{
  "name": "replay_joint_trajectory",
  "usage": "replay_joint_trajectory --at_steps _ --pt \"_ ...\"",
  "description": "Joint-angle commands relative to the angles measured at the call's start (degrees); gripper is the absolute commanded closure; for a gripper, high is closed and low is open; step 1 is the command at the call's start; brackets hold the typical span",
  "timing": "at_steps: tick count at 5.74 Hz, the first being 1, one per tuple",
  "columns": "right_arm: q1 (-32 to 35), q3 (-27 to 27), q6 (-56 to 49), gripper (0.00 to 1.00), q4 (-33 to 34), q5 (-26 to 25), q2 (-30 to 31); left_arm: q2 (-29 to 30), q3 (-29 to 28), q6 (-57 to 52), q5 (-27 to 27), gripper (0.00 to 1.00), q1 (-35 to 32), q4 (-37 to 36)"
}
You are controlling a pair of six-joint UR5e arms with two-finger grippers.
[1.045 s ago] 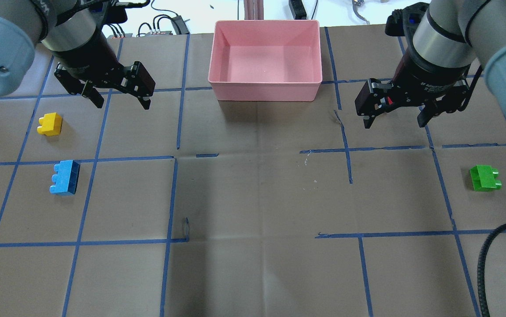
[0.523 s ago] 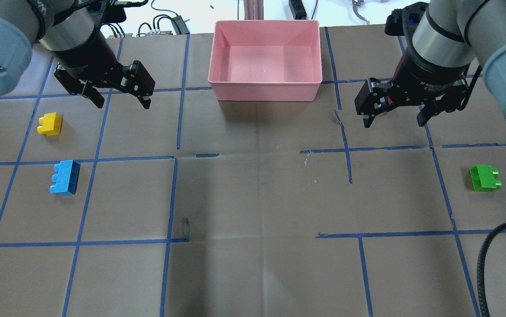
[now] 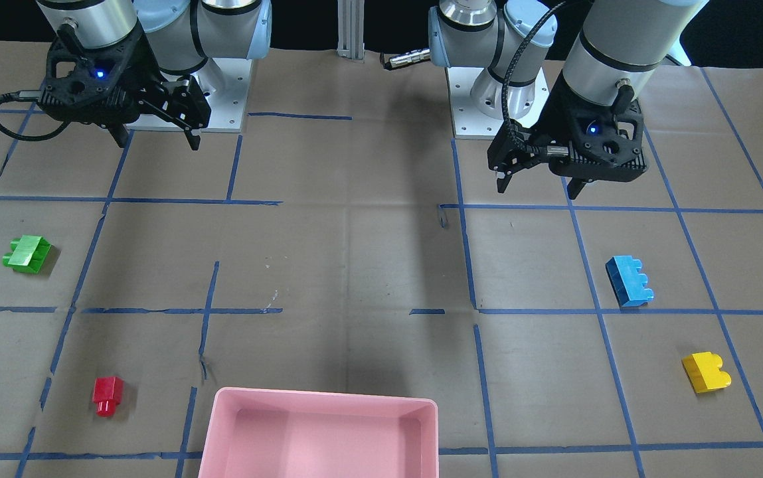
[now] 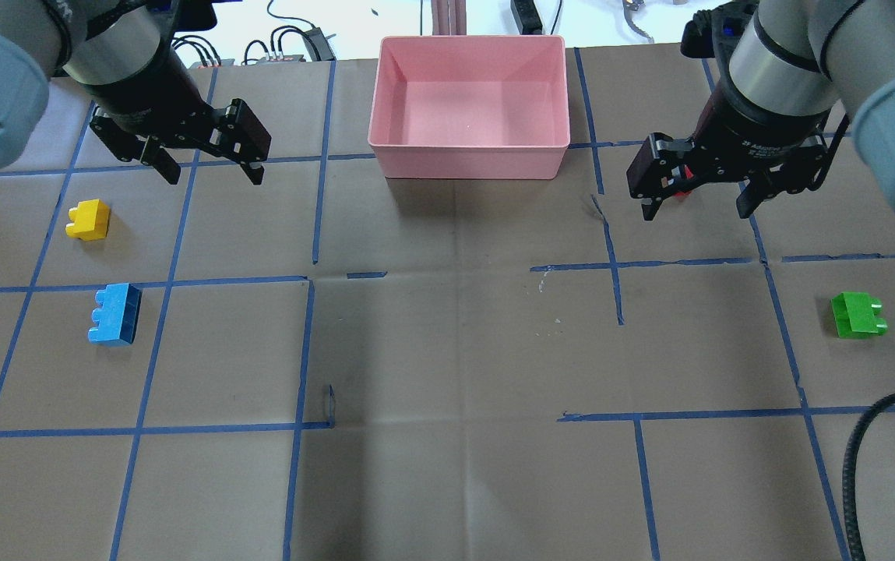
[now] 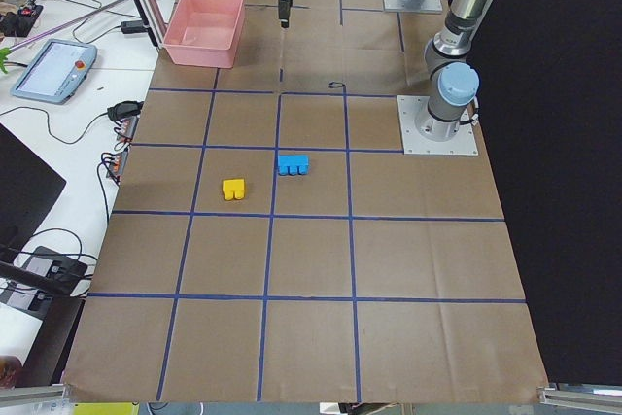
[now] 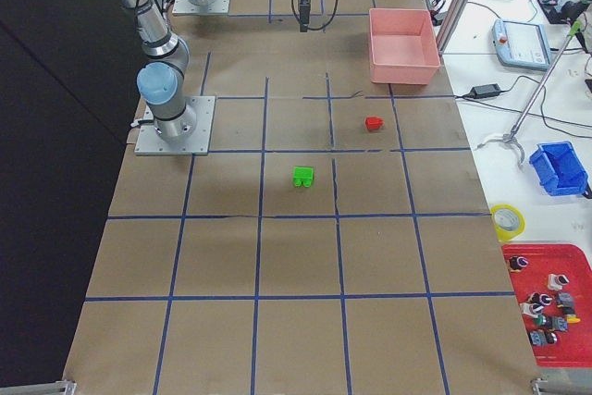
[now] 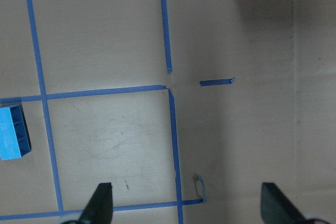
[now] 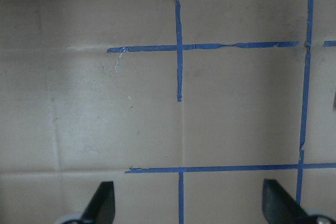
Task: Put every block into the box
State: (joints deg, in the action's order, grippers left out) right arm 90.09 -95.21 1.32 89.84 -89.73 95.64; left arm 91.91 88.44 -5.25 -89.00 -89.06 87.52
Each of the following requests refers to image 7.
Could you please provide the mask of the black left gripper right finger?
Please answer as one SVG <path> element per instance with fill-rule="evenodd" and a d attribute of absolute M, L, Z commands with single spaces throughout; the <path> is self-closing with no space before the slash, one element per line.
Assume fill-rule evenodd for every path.
<path fill-rule="evenodd" d="M 304 223 L 307 219 L 275 183 L 261 185 L 261 218 L 263 223 Z"/>

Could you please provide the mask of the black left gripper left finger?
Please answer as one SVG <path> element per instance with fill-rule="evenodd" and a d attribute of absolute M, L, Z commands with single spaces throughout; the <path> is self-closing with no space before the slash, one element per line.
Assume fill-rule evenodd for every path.
<path fill-rule="evenodd" d="M 109 224 L 113 218 L 113 194 L 111 183 L 100 183 L 92 194 L 86 207 L 77 219 L 62 223 Z"/>

